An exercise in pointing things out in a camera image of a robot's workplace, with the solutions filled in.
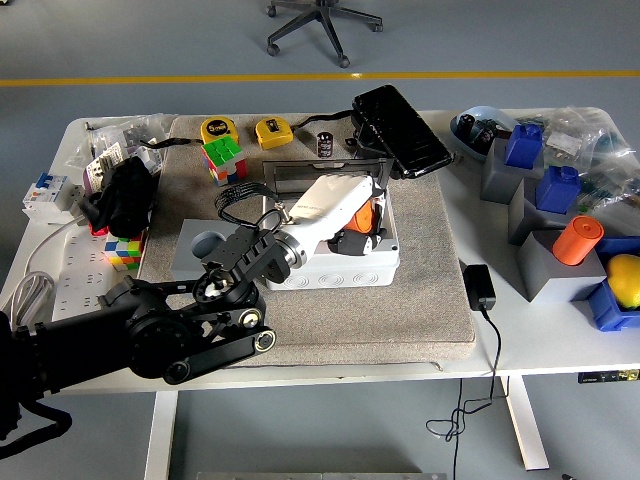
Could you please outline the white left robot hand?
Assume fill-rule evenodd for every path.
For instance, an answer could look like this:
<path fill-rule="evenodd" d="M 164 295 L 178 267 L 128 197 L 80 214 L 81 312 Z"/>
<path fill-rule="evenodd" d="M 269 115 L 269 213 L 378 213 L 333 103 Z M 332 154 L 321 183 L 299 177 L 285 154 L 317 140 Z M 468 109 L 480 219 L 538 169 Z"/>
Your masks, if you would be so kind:
<path fill-rule="evenodd" d="M 305 263 L 321 241 L 331 240 L 371 198 L 383 193 L 369 175 L 326 174 L 289 210 L 281 239 Z"/>

